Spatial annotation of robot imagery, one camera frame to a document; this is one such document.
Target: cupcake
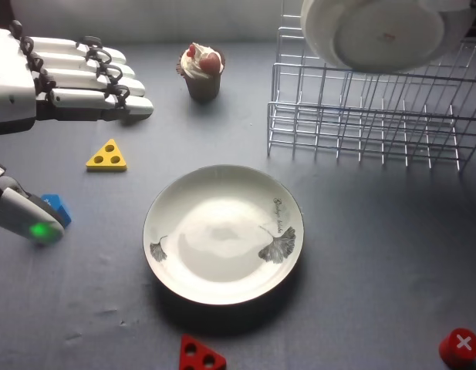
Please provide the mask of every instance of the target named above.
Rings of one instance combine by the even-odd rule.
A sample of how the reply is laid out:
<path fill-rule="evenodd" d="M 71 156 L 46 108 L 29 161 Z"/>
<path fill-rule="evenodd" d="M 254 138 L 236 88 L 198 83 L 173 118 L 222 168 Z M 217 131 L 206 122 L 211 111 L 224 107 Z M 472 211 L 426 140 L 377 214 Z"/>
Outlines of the cupcake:
<path fill-rule="evenodd" d="M 219 94 L 224 66 L 221 52 L 193 43 L 180 57 L 176 70 L 184 77 L 190 96 L 206 103 Z"/>

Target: dish rack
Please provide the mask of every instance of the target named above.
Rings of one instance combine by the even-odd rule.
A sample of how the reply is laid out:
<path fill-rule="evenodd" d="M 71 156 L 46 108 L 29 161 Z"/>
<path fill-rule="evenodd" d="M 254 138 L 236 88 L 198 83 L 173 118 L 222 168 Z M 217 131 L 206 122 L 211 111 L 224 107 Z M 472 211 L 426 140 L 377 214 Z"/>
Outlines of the dish rack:
<path fill-rule="evenodd" d="M 366 74 L 315 56 L 302 35 L 301 4 L 282 2 L 267 154 L 272 146 L 454 163 L 462 171 L 476 150 L 476 26 L 458 50 L 409 72 Z"/>

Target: red triangle block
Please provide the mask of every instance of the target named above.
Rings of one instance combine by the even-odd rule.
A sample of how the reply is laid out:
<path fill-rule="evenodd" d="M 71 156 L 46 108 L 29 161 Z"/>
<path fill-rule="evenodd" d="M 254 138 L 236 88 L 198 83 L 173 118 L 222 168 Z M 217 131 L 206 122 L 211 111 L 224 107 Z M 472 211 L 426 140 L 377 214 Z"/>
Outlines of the red triangle block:
<path fill-rule="evenodd" d="M 179 370 L 225 370 L 225 358 L 187 334 L 181 339 Z"/>

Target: green light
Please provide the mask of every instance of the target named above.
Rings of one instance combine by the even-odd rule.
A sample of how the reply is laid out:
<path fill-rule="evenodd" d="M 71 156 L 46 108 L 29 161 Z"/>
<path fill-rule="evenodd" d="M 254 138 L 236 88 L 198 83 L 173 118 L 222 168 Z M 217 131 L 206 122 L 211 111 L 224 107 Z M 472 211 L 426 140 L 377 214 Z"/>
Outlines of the green light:
<path fill-rule="evenodd" d="M 38 224 L 32 225 L 29 228 L 30 234 L 38 239 L 49 239 L 56 235 L 57 230 L 50 227 L 49 224 L 40 222 Z"/>

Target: gray tablecloth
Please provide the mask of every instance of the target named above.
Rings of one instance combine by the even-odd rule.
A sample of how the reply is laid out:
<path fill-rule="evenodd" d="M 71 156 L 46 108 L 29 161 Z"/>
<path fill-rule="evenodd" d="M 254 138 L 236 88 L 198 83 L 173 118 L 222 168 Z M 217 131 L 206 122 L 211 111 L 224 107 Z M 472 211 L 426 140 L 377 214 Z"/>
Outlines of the gray tablecloth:
<path fill-rule="evenodd" d="M 0 162 L 28 190 L 58 193 L 66 237 L 34 247 L 0 229 L 0 370 L 176 370 L 181 335 L 229 370 L 443 369 L 440 340 L 476 332 L 476 155 L 454 166 L 265 149 L 273 44 L 227 44 L 221 94 L 191 102 L 182 45 L 120 47 L 147 87 L 146 121 L 40 122 L 0 136 Z M 114 138 L 126 173 L 87 173 Z M 170 293 L 142 249 L 143 221 L 171 181 L 232 163 L 265 171 L 297 199 L 297 268 L 257 301 L 206 308 Z"/>

